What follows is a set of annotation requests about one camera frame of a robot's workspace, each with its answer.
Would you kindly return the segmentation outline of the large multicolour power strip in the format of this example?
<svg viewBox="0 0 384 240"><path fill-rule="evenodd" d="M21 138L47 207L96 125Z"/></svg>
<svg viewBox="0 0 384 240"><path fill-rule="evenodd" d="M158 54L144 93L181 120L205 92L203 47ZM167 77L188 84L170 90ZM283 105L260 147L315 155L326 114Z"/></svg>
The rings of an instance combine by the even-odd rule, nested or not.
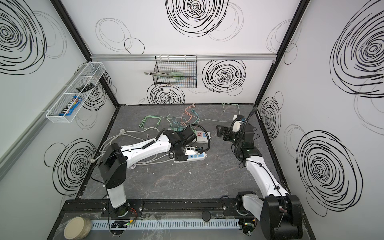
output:
<svg viewBox="0 0 384 240"><path fill-rule="evenodd" d="M172 130L174 130L175 132L181 132L184 129L183 128L172 128ZM208 140L210 140L210 141L212 140L210 132L207 132L208 136L206 135L206 133L204 131L197 131L197 130L193 129L193 132L197 136L196 143L208 144Z"/></svg>

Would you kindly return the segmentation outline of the small blue white power strip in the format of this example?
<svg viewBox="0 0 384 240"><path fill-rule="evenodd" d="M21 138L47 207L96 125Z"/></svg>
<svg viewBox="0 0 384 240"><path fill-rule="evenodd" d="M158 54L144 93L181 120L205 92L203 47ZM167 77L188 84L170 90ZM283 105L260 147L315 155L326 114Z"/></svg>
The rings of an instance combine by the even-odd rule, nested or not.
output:
<svg viewBox="0 0 384 240"><path fill-rule="evenodd" d="M195 162L195 161L202 161L202 160L205 160L206 157L207 157L207 154L205 152L198 155L188 155L188 156L186 156L185 153L183 153L181 155L175 155L174 162L189 163L189 162Z"/></svg>

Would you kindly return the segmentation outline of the teal charger plug with cable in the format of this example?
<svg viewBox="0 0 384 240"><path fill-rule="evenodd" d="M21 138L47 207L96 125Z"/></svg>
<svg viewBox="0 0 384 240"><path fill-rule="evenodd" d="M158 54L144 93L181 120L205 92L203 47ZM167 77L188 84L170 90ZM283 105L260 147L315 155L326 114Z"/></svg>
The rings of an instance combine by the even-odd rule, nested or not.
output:
<svg viewBox="0 0 384 240"><path fill-rule="evenodd" d="M176 132L184 130L188 125L200 122L200 117L194 109L185 110L180 117L168 115L166 119L169 122L169 129Z"/></svg>

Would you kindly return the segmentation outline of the pink charger plug with cable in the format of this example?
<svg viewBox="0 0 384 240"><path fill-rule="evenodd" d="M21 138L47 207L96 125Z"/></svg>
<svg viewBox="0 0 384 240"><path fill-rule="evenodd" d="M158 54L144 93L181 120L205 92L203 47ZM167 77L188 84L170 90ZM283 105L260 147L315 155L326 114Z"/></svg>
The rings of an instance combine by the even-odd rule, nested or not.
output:
<svg viewBox="0 0 384 240"><path fill-rule="evenodd" d="M180 120L182 127L187 127L190 124L190 121L195 117L192 114L192 110L194 110L195 107L196 105L192 104L184 109L184 112L182 113L181 120Z"/></svg>

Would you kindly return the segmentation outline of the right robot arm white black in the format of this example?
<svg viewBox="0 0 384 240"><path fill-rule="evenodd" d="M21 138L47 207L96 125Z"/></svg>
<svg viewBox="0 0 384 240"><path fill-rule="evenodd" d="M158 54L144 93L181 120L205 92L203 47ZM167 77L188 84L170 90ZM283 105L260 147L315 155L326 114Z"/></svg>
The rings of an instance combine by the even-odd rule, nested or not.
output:
<svg viewBox="0 0 384 240"><path fill-rule="evenodd" d="M244 210L260 222L267 240L299 240L303 237L302 204L273 176L254 143L254 127L234 120L230 127L217 126L217 135L233 144L233 154L255 179L262 196L239 194Z"/></svg>

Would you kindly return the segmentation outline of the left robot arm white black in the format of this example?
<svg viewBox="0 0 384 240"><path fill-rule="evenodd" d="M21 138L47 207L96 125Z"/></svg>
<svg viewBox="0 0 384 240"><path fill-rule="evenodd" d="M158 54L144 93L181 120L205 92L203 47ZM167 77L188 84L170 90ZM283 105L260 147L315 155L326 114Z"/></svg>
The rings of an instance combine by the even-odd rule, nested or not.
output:
<svg viewBox="0 0 384 240"><path fill-rule="evenodd" d="M107 147L99 163L99 171L112 208L121 210L128 207L124 188L128 167L162 153L171 153L176 162L203 159L206 151L201 147L191 146L195 139L197 135L191 128L180 132L162 129L156 137L137 144L122 147L112 144Z"/></svg>

